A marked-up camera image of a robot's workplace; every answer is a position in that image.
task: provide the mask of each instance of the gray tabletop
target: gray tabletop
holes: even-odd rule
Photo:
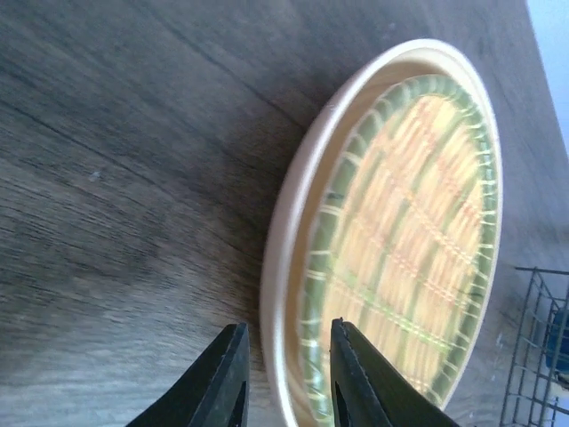
[[[495,426],[525,278],[567,268],[569,171],[525,2],[0,2],[0,420],[122,425],[227,323],[252,333],[251,425],[280,425],[262,365],[262,250],[310,123],[367,61],[454,44],[501,132],[499,267],[448,407]]]

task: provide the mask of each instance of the dish rack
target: dish rack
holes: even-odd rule
[[[509,369],[500,427],[568,425],[560,400],[569,402],[569,382],[559,369],[569,364],[569,271],[521,268],[529,285]],[[548,286],[546,279],[559,286]]]

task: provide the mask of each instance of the light blue wall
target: light blue wall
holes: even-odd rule
[[[569,152],[569,1],[527,0],[565,148]]]

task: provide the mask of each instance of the woven mat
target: woven mat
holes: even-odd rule
[[[393,86],[352,130],[312,223],[300,295],[300,365],[320,425],[333,425],[333,318],[438,406],[459,380],[497,254],[494,143],[443,76]]]

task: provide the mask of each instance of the blue object in wire basket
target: blue object in wire basket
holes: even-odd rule
[[[557,349],[557,340],[560,335],[562,335],[561,347],[559,348],[556,364],[552,367]],[[545,365],[563,376],[569,375],[569,310],[560,310],[555,313],[553,322],[549,325],[546,340]]]

